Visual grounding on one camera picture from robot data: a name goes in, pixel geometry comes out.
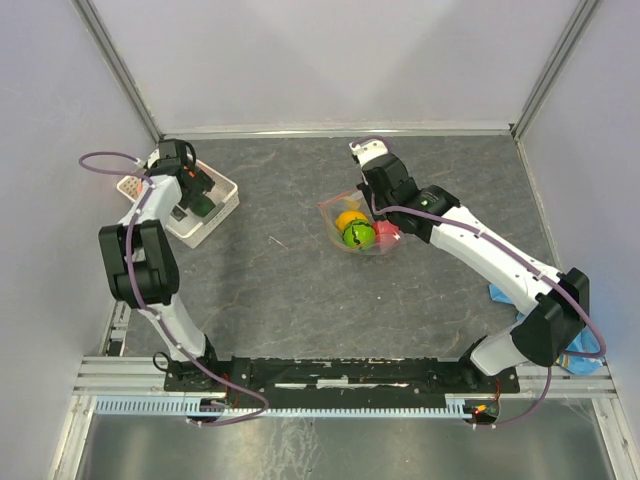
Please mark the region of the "red apple toy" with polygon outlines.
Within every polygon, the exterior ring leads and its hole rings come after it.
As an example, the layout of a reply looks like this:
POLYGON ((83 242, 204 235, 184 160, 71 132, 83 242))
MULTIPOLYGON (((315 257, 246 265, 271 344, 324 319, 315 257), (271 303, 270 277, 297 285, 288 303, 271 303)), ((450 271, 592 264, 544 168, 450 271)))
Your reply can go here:
POLYGON ((380 245, 383 243, 395 243, 401 239, 399 229, 388 220, 376 221, 373 224, 373 228, 376 233, 376 242, 380 245))

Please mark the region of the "dark green avocado toy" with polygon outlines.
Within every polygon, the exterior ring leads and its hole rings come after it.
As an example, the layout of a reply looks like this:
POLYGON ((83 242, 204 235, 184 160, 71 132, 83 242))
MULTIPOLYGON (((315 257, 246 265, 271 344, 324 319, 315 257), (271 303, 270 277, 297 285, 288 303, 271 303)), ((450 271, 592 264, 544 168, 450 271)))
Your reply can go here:
POLYGON ((195 197, 190 204, 190 210, 200 218, 206 217, 215 207, 215 203, 205 195, 195 197))

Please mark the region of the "yellow lemon toy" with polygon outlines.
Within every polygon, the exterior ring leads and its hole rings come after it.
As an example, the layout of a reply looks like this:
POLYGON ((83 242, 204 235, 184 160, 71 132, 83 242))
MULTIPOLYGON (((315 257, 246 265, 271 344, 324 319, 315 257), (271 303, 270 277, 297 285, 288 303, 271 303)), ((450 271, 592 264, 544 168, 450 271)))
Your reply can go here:
POLYGON ((343 233, 350 223, 356 220, 369 222, 367 216, 358 210, 347 210, 342 212, 335 220, 336 228, 343 233))

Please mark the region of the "green watermelon toy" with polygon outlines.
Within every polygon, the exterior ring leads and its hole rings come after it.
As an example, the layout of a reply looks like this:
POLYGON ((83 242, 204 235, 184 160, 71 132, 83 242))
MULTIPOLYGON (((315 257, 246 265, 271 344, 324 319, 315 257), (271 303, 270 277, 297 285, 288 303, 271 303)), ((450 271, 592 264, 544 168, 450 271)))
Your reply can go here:
POLYGON ((343 230, 342 241, 350 249, 367 250, 376 242, 376 231, 369 222, 354 220, 343 230))

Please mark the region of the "clear zip top bag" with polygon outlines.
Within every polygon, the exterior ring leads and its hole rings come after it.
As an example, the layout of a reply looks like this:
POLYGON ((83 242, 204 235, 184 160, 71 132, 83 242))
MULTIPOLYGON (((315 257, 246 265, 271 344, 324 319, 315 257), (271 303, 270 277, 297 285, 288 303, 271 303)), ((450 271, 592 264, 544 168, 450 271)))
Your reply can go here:
POLYGON ((369 223, 373 226, 376 221, 385 221, 385 220, 375 220, 371 212, 369 211, 369 206, 367 201, 365 200, 362 192, 360 190, 354 189, 348 192, 344 192, 329 201, 324 203, 319 203, 318 208, 323 217, 325 229, 329 241, 339 250, 352 254, 359 255, 385 255, 395 248, 399 247, 404 239, 403 234, 401 233, 401 239, 395 243, 383 243, 382 245, 375 242, 375 244, 367 249, 367 250, 359 250, 359 249, 350 249, 345 246, 342 241, 342 233, 336 228, 335 220, 337 217, 344 211, 347 210, 358 210, 365 214, 369 220, 369 223))

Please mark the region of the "white plastic basket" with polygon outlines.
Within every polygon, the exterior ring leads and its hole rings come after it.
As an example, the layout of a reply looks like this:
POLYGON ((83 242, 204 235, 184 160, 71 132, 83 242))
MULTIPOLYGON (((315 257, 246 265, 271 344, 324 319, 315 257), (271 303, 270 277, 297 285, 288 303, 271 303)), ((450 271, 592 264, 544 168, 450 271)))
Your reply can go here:
POLYGON ((117 190, 132 203, 120 223, 128 225, 134 213, 140 222, 161 221, 165 230, 190 248, 196 248, 239 205, 238 186, 200 160, 193 171, 163 173, 157 162, 149 170, 137 171, 120 180, 117 190), (209 197, 216 207, 204 218, 193 214, 191 201, 209 197))

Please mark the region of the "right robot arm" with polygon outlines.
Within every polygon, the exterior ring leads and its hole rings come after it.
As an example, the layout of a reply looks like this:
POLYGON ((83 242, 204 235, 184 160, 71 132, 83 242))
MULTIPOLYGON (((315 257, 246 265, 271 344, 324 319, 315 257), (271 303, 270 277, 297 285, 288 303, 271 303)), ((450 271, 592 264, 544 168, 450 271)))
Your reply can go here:
POLYGON ((550 367, 585 328, 590 283, 577 268, 563 273, 486 228, 460 201, 431 185, 420 189, 404 163, 391 153, 357 157, 371 213, 402 233, 456 257, 496 286, 523 318, 487 336, 458 368, 467 389, 481 391, 495 375, 527 361, 550 367))

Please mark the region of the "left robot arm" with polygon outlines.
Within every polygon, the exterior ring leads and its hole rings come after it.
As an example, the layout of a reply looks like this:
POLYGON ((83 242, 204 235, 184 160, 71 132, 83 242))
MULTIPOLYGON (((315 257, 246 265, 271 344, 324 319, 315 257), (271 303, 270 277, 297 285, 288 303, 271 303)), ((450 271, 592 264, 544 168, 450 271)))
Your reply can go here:
POLYGON ((221 366, 179 297, 179 268, 166 225, 175 208, 198 219, 211 213, 215 203, 207 194, 215 182, 196 165, 190 143, 163 140, 158 151, 158 160, 138 176, 138 199, 119 223, 101 228, 99 245, 114 298, 150 320, 167 345, 165 386, 205 391, 221 384, 221 366))

